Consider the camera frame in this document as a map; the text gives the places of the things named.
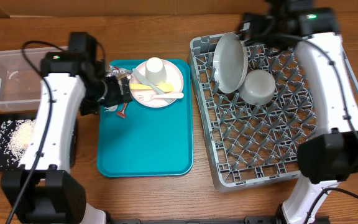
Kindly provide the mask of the white napkin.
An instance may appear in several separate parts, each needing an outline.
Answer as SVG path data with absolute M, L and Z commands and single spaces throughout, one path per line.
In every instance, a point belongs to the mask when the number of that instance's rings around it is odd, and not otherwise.
M 117 110 L 117 105 L 114 106 L 109 106 L 109 107 L 104 107 L 104 111 L 105 112 L 114 112 Z

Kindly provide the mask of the white rice pile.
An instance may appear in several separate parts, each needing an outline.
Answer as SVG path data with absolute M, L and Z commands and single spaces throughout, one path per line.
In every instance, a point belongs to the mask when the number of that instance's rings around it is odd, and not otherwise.
M 17 168 L 30 144 L 34 127 L 34 119 L 2 122 L 0 126 L 0 170 Z

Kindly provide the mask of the red sauce packet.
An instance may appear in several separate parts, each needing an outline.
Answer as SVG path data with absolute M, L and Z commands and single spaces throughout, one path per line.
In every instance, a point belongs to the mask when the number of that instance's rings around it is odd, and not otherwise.
M 128 103 L 124 103 L 121 110 L 117 111 L 117 115 L 123 119 L 126 118 L 126 109 L 127 109 Z

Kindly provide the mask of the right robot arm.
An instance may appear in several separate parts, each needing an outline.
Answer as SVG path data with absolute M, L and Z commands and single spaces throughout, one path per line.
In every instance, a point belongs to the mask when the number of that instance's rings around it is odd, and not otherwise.
M 246 44 L 295 51 L 316 113 L 313 137 L 298 146 L 300 176 L 272 222 L 328 223 L 317 211 L 358 172 L 358 105 L 335 12 L 313 1 L 271 1 L 267 14 L 245 13 L 239 32 Z

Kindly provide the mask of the grey round plate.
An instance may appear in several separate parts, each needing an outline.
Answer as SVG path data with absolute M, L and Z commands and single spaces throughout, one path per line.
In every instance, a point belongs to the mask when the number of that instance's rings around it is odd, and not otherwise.
M 218 41 L 214 55 L 214 79 L 223 93 L 232 93 L 243 84 L 248 70 L 245 44 L 234 33 L 224 34 Z

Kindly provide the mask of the small grey bowl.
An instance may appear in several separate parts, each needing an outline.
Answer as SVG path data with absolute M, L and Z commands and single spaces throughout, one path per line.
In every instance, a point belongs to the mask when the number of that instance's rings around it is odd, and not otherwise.
M 239 88 L 240 97 L 250 105 L 266 105 L 275 93 L 275 79 L 265 70 L 253 70 Z

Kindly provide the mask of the foil wrapper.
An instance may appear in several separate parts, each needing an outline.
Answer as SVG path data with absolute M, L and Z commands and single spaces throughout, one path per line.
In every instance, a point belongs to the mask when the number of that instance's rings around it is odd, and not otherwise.
M 106 70 L 106 77 L 116 77 L 117 79 L 122 79 L 126 77 L 128 80 L 132 78 L 132 71 L 110 65 L 109 68 Z

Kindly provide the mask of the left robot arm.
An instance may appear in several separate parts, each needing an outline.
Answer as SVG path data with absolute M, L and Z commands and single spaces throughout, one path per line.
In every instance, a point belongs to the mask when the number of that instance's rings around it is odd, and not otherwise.
M 129 103 L 126 77 L 107 76 L 98 59 L 103 46 L 86 32 L 72 32 L 68 48 L 54 46 L 35 67 L 41 78 L 34 132 L 18 168 L 1 176 L 10 217 L 22 223 L 111 223 L 91 206 L 85 188 L 70 174 L 76 117 Z

